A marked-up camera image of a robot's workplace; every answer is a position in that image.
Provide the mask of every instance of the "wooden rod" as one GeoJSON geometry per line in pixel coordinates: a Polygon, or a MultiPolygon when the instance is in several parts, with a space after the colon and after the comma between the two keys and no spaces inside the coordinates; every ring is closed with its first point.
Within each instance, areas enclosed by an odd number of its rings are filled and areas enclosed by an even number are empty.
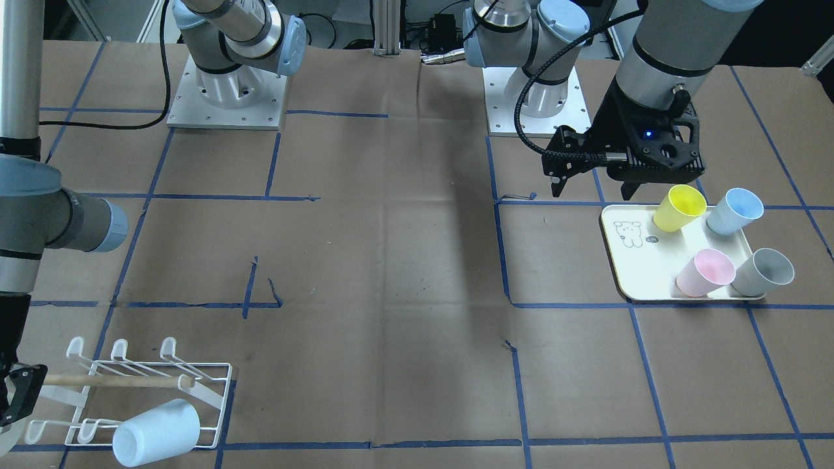
{"type": "MultiPolygon", "coordinates": [[[[179,376],[47,375],[46,386],[178,387],[179,376]]],[[[183,378],[183,387],[194,387],[193,376],[183,378]]]]}

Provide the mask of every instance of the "plastic cup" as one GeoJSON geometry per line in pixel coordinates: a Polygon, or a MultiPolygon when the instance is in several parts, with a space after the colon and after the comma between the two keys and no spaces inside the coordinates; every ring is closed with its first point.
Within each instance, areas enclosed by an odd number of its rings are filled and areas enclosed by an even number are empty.
{"type": "Polygon", "coordinates": [[[706,212],[706,199],[694,187],[672,186],[652,219],[658,228],[672,233],[706,212]]]}
{"type": "Polygon", "coordinates": [[[174,399],[119,425],[113,454],[123,466],[136,467],[187,453],[199,438],[197,410],[184,399],[174,399]]]}
{"type": "Polygon", "coordinates": [[[794,275],[793,264],[783,253],[762,248],[738,268],[732,286],[744,296],[760,296],[788,285],[794,275]]]}
{"type": "Polygon", "coordinates": [[[719,250],[698,251],[678,274],[675,283],[686,296],[698,297],[729,285],[736,278],[736,267],[719,250]]]}
{"type": "Polygon", "coordinates": [[[719,235],[731,235],[761,218],[765,206],[747,189],[736,187],[727,191],[724,199],[706,217],[706,225],[719,235]]]}

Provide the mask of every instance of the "white plate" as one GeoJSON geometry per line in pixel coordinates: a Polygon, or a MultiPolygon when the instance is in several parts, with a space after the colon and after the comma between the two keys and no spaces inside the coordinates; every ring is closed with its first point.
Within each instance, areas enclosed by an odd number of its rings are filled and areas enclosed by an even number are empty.
{"type": "Polygon", "coordinates": [[[651,217],[657,205],[609,205],[601,223],[614,276],[622,293],[636,301],[759,300],[731,286],[691,298],[675,285],[675,278],[695,254],[706,248],[726,254],[738,269],[753,255],[744,232],[727,236],[706,226],[706,213],[675,233],[657,228],[651,217]]]}

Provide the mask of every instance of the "white mounting plate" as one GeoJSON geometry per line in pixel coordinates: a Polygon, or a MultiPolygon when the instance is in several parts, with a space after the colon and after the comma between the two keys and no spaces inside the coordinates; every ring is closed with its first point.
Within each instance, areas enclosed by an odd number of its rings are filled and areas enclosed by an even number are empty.
{"type": "Polygon", "coordinates": [[[727,236],[706,226],[706,213],[675,233],[657,228],[651,217],[657,205],[609,205],[602,210],[605,243],[620,291],[636,301],[759,300],[744,296],[732,286],[691,298],[675,285],[675,278],[695,254],[706,248],[726,254],[738,269],[753,255],[740,229],[727,236]]]}
{"type": "Polygon", "coordinates": [[[183,129],[280,130],[283,127],[288,79],[256,68],[253,70],[261,75],[266,86],[261,98],[245,108],[217,108],[203,98],[197,86],[197,66],[188,57],[168,114],[168,126],[183,129]]]}
{"type": "MultiPolygon", "coordinates": [[[[484,96],[486,98],[486,118],[490,126],[490,135],[502,137],[515,135],[512,103],[504,96],[504,88],[515,72],[514,67],[484,68],[484,96]]],[[[556,127],[570,125],[577,132],[585,132],[590,127],[588,108],[585,106],[585,96],[579,85],[579,75],[576,68],[570,71],[568,77],[568,99],[565,106],[555,116],[547,119],[536,119],[522,114],[521,125],[525,126],[525,133],[529,137],[553,137],[556,127]]]]}

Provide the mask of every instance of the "light blue cup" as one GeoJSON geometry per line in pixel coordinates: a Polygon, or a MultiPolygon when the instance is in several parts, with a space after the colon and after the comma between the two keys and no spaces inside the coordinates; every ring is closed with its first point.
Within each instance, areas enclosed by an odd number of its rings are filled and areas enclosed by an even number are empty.
{"type": "Polygon", "coordinates": [[[706,225],[719,235],[731,235],[761,218],[765,206],[747,189],[736,187],[727,191],[724,199],[706,217],[706,225]]]}

